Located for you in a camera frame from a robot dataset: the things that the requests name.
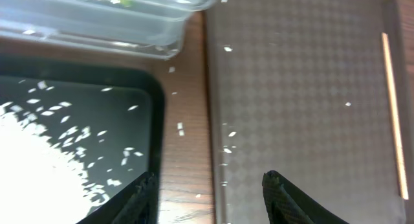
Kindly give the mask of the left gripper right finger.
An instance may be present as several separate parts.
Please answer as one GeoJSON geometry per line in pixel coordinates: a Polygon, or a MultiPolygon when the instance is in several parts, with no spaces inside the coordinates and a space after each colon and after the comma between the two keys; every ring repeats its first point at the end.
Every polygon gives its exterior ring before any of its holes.
{"type": "Polygon", "coordinates": [[[270,224],[347,224],[277,171],[263,175],[262,187],[270,224]]]}

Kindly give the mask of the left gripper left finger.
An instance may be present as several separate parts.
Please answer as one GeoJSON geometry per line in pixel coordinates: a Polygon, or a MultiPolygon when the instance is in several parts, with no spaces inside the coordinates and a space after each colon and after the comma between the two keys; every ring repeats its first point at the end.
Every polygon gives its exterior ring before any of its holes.
{"type": "Polygon", "coordinates": [[[144,172],[77,224],[157,224],[158,179],[144,172]]]}

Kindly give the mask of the wooden chopstick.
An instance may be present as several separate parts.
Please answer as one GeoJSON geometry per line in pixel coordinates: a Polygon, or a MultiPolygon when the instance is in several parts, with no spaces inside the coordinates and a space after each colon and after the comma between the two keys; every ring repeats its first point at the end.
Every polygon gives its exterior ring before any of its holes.
{"type": "Polygon", "coordinates": [[[393,142],[395,149],[395,159],[398,175],[398,186],[400,196],[404,200],[409,199],[408,181],[406,177],[406,167],[404,161],[404,152],[402,144],[402,135],[400,128],[400,118],[398,113],[397,92],[393,73],[393,62],[391,57],[391,47],[389,44],[389,37],[385,32],[381,33],[381,40],[383,46],[385,75],[387,81],[387,92],[389,98],[389,108],[391,112],[391,123],[393,130],[393,142]]]}

